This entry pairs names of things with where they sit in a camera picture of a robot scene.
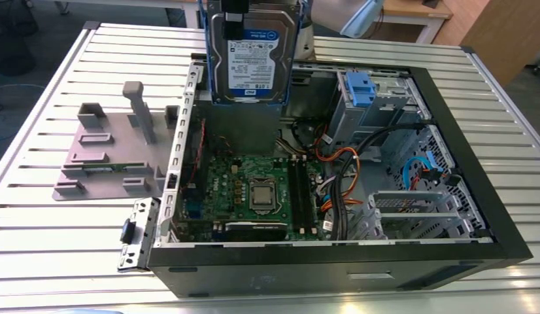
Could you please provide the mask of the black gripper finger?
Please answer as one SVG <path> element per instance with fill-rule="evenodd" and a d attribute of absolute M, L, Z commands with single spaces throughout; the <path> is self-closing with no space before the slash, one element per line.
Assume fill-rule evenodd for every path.
<path fill-rule="evenodd" d="M 225 40 L 238 41 L 244 38 L 244 15 L 246 14 L 246 0 L 221 0 L 222 37 Z"/>

